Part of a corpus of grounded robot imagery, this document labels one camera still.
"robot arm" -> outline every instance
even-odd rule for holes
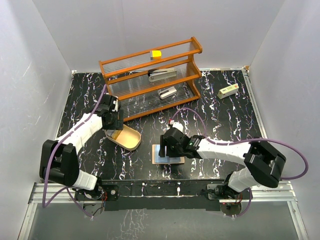
[[[61,142],[50,166],[49,181],[98,192],[99,178],[79,169],[78,153],[98,130],[122,130],[123,110],[117,97],[104,94],[94,112],[84,114],[79,122],[56,140],[47,140],[42,146],[39,175],[42,179],[55,146]]]
[[[235,198],[243,190],[255,185],[269,188],[278,186],[286,157],[270,143],[261,141],[217,145],[202,135],[186,136],[182,133],[182,125],[177,122],[171,125],[172,127],[160,136],[160,157],[167,155],[171,158],[221,159],[246,166],[240,171],[231,172],[223,185],[214,189],[212,194],[217,197]]]

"wire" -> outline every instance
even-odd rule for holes
[[[105,205],[105,201],[107,201],[107,199],[108,199],[107,193],[104,192],[104,193],[102,194],[102,198],[101,198],[103,205]]]
[[[237,217],[241,217],[243,214],[245,214],[248,211],[248,209],[249,209],[249,207],[251,205],[251,200],[252,200],[253,196],[252,196],[252,191],[251,191],[250,187],[248,188],[248,191],[249,191],[249,194],[250,194],[248,205],[246,206],[245,210],[243,210],[243,212],[239,213],[239,215],[236,215]]]
[[[107,85],[105,84],[103,86],[103,89],[102,89],[102,92],[101,92],[101,95],[98,99],[98,101],[96,102],[95,104],[95,107],[93,108],[92,112],[90,113],[90,115],[88,116],[87,119],[85,119],[83,122],[81,122],[76,128],[74,128],[74,130],[77,130],[79,127],[81,127],[83,124],[85,124],[85,122],[87,122],[91,116],[94,114],[94,112],[97,110],[101,100],[102,100],[102,97],[103,95],[105,94],[106,92],[106,88],[107,88]],[[67,190],[70,198],[74,201],[74,203],[89,217],[93,217],[90,213],[86,212],[82,206],[75,200],[75,198],[72,196],[72,194],[70,193],[69,191],[69,188],[68,187],[63,187],[61,188],[59,191],[57,191],[49,200],[48,202],[46,202],[46,196],[47,196],[47,188],[48,188],[48,181],[49,181],[49,174],[50,174],[50,168],[51,168],[51,164],[53,162],[53,159],[55,157],[55,154],[56,154],[56,151],[58,150],[58,148],[60,147],[60,145],[68,138],[71,136],[71,134],[74,133],[74,131],[70,131],[62,140],[60,140],[57,145],[54,147],[51,155],[50,155],[50,158],[49,158],[49,161],[48,161],[48,165],[46,167],[46,171],[45,171],[45,178],[44,178],[44,187],[43,187],[43,195],[42,195],[42,207],[43,208],[46,208],[50,203],[51,201],[59,194],[61,193],[63,190]]]
[[[236,196],[236,200],[232,204],[239,204],[239,203],[241,203],[241,201],[242,201],[242,192],[240,194],[238,194],[238,196]]]
[[[92,214],[92,216],[94,217],[95,216],[95,214],[100,210],[100,209],[103,209],[104,207],[102,206],[102,207],[99,207],[97,210],[95,210],[95,212]]]
[[[308,172],[309,170],[309,163],[308,163],[308,160],[307,158],[302,154],[302,152],[300,152],[297,148],[285,143],[285,142],[282,142],[282,141],[278,141],[278,140],[274,140],[274,139],[270,139],[270,138],[252,138],[252,139],[245,139],[245,140],[240,140],[240,141],[234,141],[234,142],[226,142],[226,143],[222,143],[222,142],[215,142],[213,141],[212,139],[210,139],[208,136],[207,136],[207,128],[206,128],[206,125],[205,125],[205,122],[203,121],[203,119],[201,118],[201,116],[193,109],[191,108],[188,108],[188,107],[183,107],[181,109],[179,109],[171,118],[171,120],[173,120],[176,115],[182,111],[182,110],[187,110],[187,111],[191,111],[193,112],[195,115],[198,116],[198,118],[200,119],[201,123],[202,123],[202,126],[204,128],[204,137],[206,138],[206,140],[209,142],[209,143],[212,143],[212,144],[216,144],[216,145],[220,145],[220,146],[229,146],[229,145],[236,145],[236,144],[242,144],[242,143],[251,143],[251,142],[271,142],[271,143],[275,143],[275,144],[279,144],[279,145],[282,145],[282,146],[285,146],[291,150],[293,150],[294,152],[296,152],[303,160],[304,162],[304,170],[302,173],[296,175],[296,176],[289,176],[289,177],[282,177],[281,179],[282,180],[294,180],[294,179],[299,179],[301,177],[303,177],[304,175],[306,175],[306,173]]]

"small box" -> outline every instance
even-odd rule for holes
[[[151,60],[158,60],[161,59],[162,53],[159,50],[151,50],[150,51],[150,59]]]
[[[236,94],[238,92],[239,86],[238,84],[233,84],[230,86],[227,86],[225,88],[222,88],[219,90],[218,98],[223,99],[225,97],[228,97],[232,94]]]

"white wall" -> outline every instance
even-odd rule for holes
[[[249,73],[268,137],[298,147],[309,161],[307,175],[292,184],[311,240],[320,232],[319,11],[318,0],[286,0]],[[302,160],[282,151],[285,175],[301,173]]]
[[[0,1],[0,239],[17,239],[71,71],[31,0]]]
[[[100,72],[99,60],[195,36],[199,68],[251,64],[284,0],[33,0],[68,66]]]

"dish rack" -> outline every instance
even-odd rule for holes
[[[150,51],[160,50],[161,59],[151,60]],[[195,37],[132,53],[107,61],[99,61],[108,92],[117,96],[123,109],[124,121],[162,111],[201,97],[195,79],[201,72],[194,54],[202,53]],[[148,71],[174,68],[176,76],[149,81]],[[160,99],[159,92],[175,87],[176,93]]]

